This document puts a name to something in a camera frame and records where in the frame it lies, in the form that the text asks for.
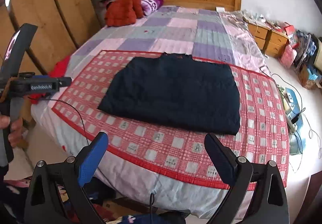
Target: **tiled floor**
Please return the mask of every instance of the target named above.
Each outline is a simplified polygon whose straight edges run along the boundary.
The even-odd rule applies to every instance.
[[[294,73],[294,71],[284,69],[276,59],[268,58],[266,62],[271,73],[279,74],[285,81],[292,84],[300,92],[303,99],[303,107],[306,108],[304,114],[307,116],[311,127],[320,136],[322,136],[322,94],[320,90],[304,89],[300,85],[297,75]],[[281,81],[277,76],[274,76],[273,78],[278,84],[287,86],[287,84]],[[304,126],[301,131],[301,136],[308,136],[308,134],[309,127],[304,119]],[[34,130],[29,133],[29,142],[30,146],[27,154],[32,162],[32,165],[35,165],[40,159],[47,161],[47,163],[54,163],[64,161],[67,157],[67,154],[60,147],[58,147],[54,141],[49,138],[38,126],[36,126]],[[301,208],[303,199],[305,197],[309,176],[322,170],[322,159],[319,159],[318,151],[319,145],[317,137],[314,136],[312,139],[307,137],[307,146],[304,150],[303,157],[301,155],[295,155],[291,156],[289,159],[290,164],[295,171],[293,172],[292,167],[289,167],[288,184],[286,187],[290,223],[293,223],[299,209]],[[25,163],[25,158],[23,157],[23,154],[15,157],[15,160],[10,165],[11,168],[9,176],[13,176],[14,178],[22,178],[31,174],[31,169],[28,168],[28,165]],[[206,223],[207,220],[200,220],[190,215],[186,219],[186,222],[187,224],[203,224]]]

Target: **blue gripper pad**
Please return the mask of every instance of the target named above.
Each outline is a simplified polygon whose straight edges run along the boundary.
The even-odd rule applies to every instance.
[[[85,183],[91,181],[108,146],[108,136],[104,132],[99,132],[94,141],[87,147],[90,151],[86,155],[78,170],[78,184],[83,187]]]
[[[232,153],[232,151],[226,150],[229,148],[224,147],[216,136],[215,138],[216,139],[213,139],[210,134],[207,134],[204,138],[204,148],[218,171],[223,183],[232,187],[236,182],[234,166],[231,164],[233,161],[228,157],[229,152]]]

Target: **bed sheet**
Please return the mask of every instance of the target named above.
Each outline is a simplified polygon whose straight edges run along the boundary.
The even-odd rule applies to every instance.
[[[137,20],[134,25],[104,27],[72,55],[65,75],[76,78],[102,49],[128,50],[128,47],[130,50],[187,53],[257,72],[260,71],[259,67],[265,65],[240,12],[228,14],[201,9],[162,7],[151,16]],[[61,89],[54,98],[59,98],[63,91]],[[87,145],[87,141],[51,110],[54,104],[41,102],[33,105],[33,117],[60,146],[76,155]],[[227,193],[227,190],[192,185],[165,177],[110,152],[105,153],[96,176],[125,196],[148,203],[149,194],[155,192],[159,194],[156,197],[157,207],[189,209],[200,218],[209,218]],[[247,209],[250,193],[251,191],[246,196],[239,217]]]

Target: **red checkered blanket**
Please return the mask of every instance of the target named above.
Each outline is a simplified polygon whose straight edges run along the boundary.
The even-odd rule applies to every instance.
[[[173,179],[199,186],[228,189],[204,147],[204,132],[114,117],[97,109],[113,76],[135,56],[159,57],[161,53],[101,51],[82,70],[60,96],[81,114],[86,137],[98,132],[109,137],[108,151],[143,168]],[[194,58],[199,61],[216,62]],[[240,130],[236,136],[218,136],[236,156],[250,162],[276,161],[286,186],[289,137],[280,95],[272,78],[230,65],[240,93]],[[53,111],[79,133],[84,134],[81,118],[65,103],[57,102]],[[250,184],[249,190],[255,188]]]

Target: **pink bag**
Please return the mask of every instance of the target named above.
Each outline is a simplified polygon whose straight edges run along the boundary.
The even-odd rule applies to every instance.
[[[285,68],[290,68],[296,55],[297,55],[296,50],[292,49],[292,47],[290,45],[286,45],[284,53],[280,58],[280,63]]]

